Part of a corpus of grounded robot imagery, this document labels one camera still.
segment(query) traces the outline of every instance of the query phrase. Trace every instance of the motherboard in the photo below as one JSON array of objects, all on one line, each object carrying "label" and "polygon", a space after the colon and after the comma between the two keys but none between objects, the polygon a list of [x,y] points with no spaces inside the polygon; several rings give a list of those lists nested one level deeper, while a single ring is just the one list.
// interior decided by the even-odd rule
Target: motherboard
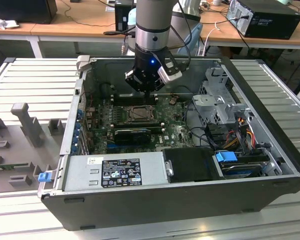
[{"label": "motherboard", "polygon": [[103,99],[87,109],[90,152],[159,152],[194,146],[184,122],[184,101],[171,95],[147,102],[151,104],[136,98]]}]

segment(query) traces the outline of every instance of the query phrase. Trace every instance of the motherboard chip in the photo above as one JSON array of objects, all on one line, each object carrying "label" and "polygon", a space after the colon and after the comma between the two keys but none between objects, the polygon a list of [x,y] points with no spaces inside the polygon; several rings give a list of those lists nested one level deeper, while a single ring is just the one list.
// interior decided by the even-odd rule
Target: motherboard chip
[{"label": "motherboard chip", "polygon": [[153,108],[149,105],[127,108],[129,122],[149,122],[154,119]]}]

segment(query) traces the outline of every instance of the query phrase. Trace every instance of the yellow wire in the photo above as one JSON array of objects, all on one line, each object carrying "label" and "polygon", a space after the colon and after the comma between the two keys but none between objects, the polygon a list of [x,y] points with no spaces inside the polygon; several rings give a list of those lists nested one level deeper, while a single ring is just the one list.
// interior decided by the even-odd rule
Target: yellow wire
[{"label": "yellow wire", "polygon": [[226,149],[226,148],[230,147],[231,145],[235,144],[237,141],[238,141],[238,138],[236,138],[235,140],[233,140],[232,142],[227,144],[224,148]]},{"label": "yellow wire", "polygon": [[246,131],[246,133],[250,135],[250,137],[251,137],[251,146],[253,147],[253,144],[252,144],[253,143],[253,135],[250,131]]}]

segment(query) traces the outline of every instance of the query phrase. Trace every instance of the paper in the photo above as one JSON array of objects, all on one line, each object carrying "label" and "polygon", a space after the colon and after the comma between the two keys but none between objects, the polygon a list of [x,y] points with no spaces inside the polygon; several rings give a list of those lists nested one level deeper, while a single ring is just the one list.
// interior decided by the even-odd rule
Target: paper
[{"label": "paper", "polygon": [[11,29],[11,28],[17,28],[20,25],[18,25],[18,23],[14,20],[2,20],[0,19],[0,29]]}]

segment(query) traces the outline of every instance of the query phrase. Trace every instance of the white cable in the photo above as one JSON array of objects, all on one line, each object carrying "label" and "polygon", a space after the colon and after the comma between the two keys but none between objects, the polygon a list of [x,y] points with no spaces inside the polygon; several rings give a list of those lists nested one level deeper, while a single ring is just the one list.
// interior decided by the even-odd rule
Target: white cable
[{"label": "white cable", "polygon": [[[234,18],[228,19],[228,21],[231,21],[231,20],[237,20],[237,18],[234,17]],[[214,30],[219,30],[219,31],[221,31],[221,29],[218,28],[218,26],[217,26],[218,23],[224,23],[224,21],[221,21],[221,22],[220,22],[220,21],[219,21],[219,22],[216,21],[216,22],[214,23],[215,28],[212,29],[212,30],[209,32],[208,36],[206,36],[205,43],[204,43],[204,46],[203,46],[203,47],[204,47],[204,49],[203,49],[203,54],[202,54],[203,56],[205,56],[206,44],[207,44],[207,42],[208,42],[208,39],[209,39],[210,34],[211,34]]]},{"label": "white cable", "polygon": [[204,49],[203,49],[203,56],[205,56],[205,51],[206,51],[206,43],[208,42],[208,38],[209,38],[209,36],[210,36],[210,34],[214,31],[214,30],[220,30],[220,29],[218,29],[218,28],[214,28],[214,29],[212,29],[210,32],[209,32],[209,34],[208,34],[208,36],[206,36],[206,40],[205,40],[205,43],[204,43]]}]

